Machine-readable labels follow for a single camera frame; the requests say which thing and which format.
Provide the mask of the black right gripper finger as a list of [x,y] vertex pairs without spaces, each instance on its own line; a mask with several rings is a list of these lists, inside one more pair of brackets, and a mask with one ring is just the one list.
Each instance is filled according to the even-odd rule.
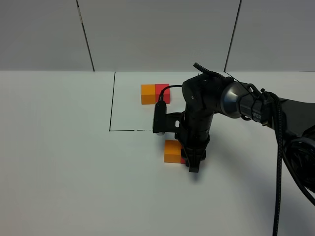
[[206,149],[204,148],[189,148],[183,147],[187,160],[186,166],[189,168],[189,172],[198,173],[201,161],[206,158]]

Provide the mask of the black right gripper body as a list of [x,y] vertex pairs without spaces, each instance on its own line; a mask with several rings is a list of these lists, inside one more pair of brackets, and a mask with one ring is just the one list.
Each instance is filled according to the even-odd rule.
[[166,114],[167,131],[175,134],[181,145],[184,160],[204,160],[206,146],[209,143],[209,130],[213,119],[213,110],[195,110],[185,108],[183,112]]

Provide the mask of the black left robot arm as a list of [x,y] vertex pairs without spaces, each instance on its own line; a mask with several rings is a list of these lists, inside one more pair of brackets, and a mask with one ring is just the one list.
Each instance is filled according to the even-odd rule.
[[284,162],[297,187],[312,203],[315,198],[315,131],[288,140],[284,146]]

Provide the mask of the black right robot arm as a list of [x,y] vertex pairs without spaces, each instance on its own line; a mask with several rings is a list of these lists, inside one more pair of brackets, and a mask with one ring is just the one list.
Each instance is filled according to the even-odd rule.
[[154,133],[174,133],[184,149],[190,172],[206,157],[214,114],[258,122],[275,131],[281,155],[295,172],[308,173],[315,161],[315,106],[284,99],[253,84],[215,72],[202,73],[181,84],[186,102],[181,113],[167,113],[162,98],[155,107]]

